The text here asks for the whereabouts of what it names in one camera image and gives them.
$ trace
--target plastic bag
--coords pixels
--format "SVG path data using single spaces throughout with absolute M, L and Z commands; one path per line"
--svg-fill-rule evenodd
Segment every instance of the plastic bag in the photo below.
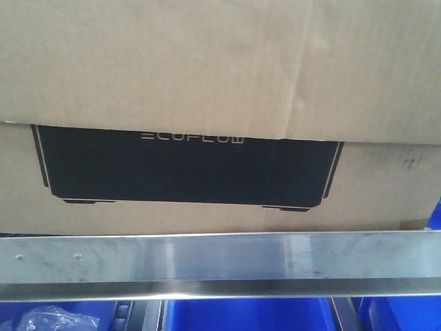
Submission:
M 98 322 L 96 317 L 72 314 L 49 305 L 24 314 L 16 331 L 97 331 Z
M 0 331 L 12 331 L 12 320 L 0 324 Z

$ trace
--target box lid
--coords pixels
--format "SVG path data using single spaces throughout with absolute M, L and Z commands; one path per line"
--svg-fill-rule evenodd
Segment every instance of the box lid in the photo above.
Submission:
M 440 3 L 0 3 L 0 121 L 441 143 Z

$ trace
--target metal shelf rail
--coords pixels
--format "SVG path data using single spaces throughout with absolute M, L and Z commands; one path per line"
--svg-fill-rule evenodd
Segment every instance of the metal shelf rail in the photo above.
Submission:
M 441 294 L 441 232 L 0 239 L 0 301 Z

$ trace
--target brown cardboard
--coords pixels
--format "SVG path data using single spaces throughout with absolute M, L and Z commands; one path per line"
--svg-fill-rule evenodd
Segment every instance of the brown cardboard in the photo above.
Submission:
M 0 121 L 441 143 L 439 1 L 4 0 L 0 21 Z
M 346 143 L 329 196 L 308 212 L 214 203 L 68 204 L 43 185 L 29 126 L 0 124 L 0 150 L 2 232 L 391 230 L 429 217 L 441 187 L 441 146 Z

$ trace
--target blue storage bin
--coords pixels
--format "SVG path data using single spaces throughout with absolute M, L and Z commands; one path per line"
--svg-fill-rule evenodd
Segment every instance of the blue storage bin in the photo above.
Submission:
M 169 301 L 165 331 L 336 331 L 324 298 Z
M 440 331 L 441 297 L 368 298 L 359 317 L 366 331 Z
M 427 226 L 434 230 L 441 230 L 441 201 L 437 203 Z
M 26 312 L 45 305 L 55 305 L 68 312 L 99 318 L 98 331 L 109 331 L 114 320 L 115 301 L 0 303 L 0 324 L 13 320 L 14 328 Z

